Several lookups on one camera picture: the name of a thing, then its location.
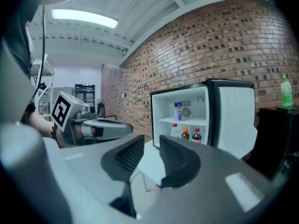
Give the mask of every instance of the brick wall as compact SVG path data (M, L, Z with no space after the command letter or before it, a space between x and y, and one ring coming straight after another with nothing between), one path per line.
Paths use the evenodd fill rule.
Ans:
M155 32L120 66L105 65L107 115L150 140L150 93L225 78L255 84L256 109L282 105L286 74L299 104L298 44L283 14L263 0L229 0L195 9Z

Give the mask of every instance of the plastic bottle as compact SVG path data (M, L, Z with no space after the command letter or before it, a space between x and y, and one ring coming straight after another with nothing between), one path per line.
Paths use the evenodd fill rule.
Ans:
M189 140L188 128L187 125L183 128L182 139Z
M177 124L172 125L170 136L174 137L174 138L179 138L179 132L178 132L178 125Z
M182 102L174 103L174 120L175 121L182 120Z
M286 80L286 76L283 75L283 82L281 83L281 93L282 93L282 106L292 106L293 100L292 100L292 87L290 82Z
M199 133L199 128L195 129L195 134L192 136L192 142L201 144L201 135Z
M43 114L43 105L42 105L41 102L38 105L38 113L41 114L41 115Z
M43 114L45 114L46 113L46 104L45 104L45 102L43 102Z

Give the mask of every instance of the ceiling light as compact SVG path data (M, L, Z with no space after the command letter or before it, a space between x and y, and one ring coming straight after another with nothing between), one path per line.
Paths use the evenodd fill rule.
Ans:
M70 20L80 20L97 23L110 28L115 28L118 21L109 17L98 15L95 13L88 13L78 10L70 9L53 9L52 10L53 19L70 19Z

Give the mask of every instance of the mini fridge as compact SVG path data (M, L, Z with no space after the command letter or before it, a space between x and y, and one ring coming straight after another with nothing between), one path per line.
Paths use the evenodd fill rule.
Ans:
M160 135L171 135L173 124L179 133L188 128L189 140L199 128L202 145L211 145L240 159L254 147L257 130L254 84L209 79L200 84L151 93L153 145ZM174 103L181 102L181 120L175 120Z

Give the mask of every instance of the door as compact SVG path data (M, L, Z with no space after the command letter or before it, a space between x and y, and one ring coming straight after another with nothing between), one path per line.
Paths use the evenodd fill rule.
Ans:
M209 79L209 144L240 159L254 147L255 97L252 83Z

